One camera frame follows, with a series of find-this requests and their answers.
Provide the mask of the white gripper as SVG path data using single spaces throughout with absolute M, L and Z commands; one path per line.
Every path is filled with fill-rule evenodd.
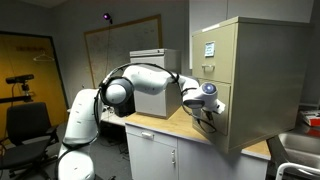
M 216 114 L 221 114 L 224 112 L 226 105 L 219 99 L 205 99 L 203 109 L 209 112 L 214 112 Z

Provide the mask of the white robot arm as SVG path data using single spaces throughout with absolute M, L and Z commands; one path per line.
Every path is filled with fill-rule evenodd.
M 217 87 L 200 83 L 152 63 L 128 63 L 112 70 L 95 89 L 80 90 L 71 109 L 55 167 L 56 180 L 95 180 L 90 147 L 99 136 L 102 114 L 125 105 L 138 91 L 157 95 L 170 84 L 180 90 L 184 111 L 220 114 L 225 104 L 218 99 Z

